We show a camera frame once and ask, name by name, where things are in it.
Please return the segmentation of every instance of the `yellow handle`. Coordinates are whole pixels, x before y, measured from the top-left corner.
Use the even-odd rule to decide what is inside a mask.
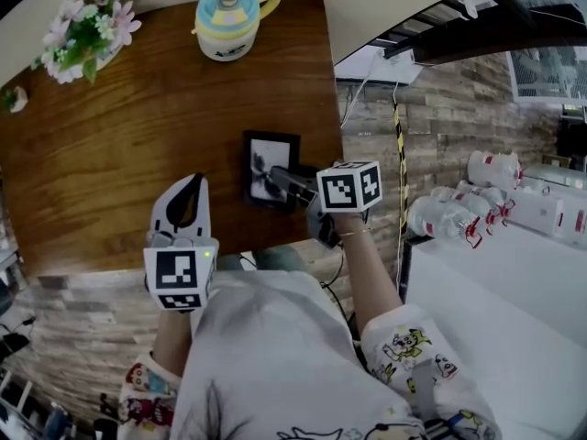
[[[267,2],[265,5],[263,5],[260,8],[259,19],[265,18],[270,12],[272,12],[275,8],[277,8],[277,5],[281,1],[282,0],[259,0],[260,4],[262,4],[263,2]]]

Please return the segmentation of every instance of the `gray strap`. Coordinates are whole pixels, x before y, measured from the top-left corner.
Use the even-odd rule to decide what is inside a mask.
[[[434,379],[432,378],[432,360],[417,364],[412,370],[415,396],[420,409],[420,419],[424,423],[438,418],[437,404],[434,401]]]

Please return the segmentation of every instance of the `picture frame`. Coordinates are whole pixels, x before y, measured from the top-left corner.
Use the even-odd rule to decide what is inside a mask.
[[[287,214],[295,210],[296,198],[277,186],[271,187],[268,174],[273,166],[295,171],[300,161],[300,136],[245,130],[244,197],[247,204],[279,210]]]

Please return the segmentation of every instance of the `black and yellow striped tape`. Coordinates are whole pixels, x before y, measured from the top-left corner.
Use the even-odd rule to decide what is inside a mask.
[[[407,231],[407,196],[409,186],[407,184],[407,166],[405,163],[404,152],[404,133],[402,132],[402,124],[400,123],[400,111],[398,104],[393,102],[393,110],[395,113],[395,133],[397,134],[397,151],[400,155],[400,234],[403,235]]]

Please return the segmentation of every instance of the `bracelet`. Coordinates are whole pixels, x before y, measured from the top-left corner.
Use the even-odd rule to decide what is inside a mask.
[[[343,237],[352,237],[353,235],[360,235],[361,233],[365,233],[368,231],[371,231],[372,228],[364,228],[361,231],[350,231],[348,233],[343,233],[342,235],[339,235],[341,238]]]

